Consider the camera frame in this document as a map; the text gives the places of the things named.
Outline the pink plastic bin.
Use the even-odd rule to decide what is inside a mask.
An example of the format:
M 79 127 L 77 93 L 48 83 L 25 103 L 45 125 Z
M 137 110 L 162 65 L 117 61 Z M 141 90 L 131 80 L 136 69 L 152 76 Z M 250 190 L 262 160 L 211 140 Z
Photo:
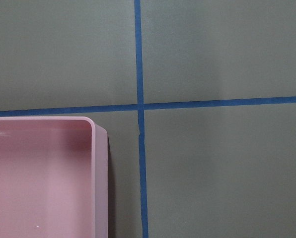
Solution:
M 87 117 L 0 117 L 0 238 L 107 236 L 107 131 Z

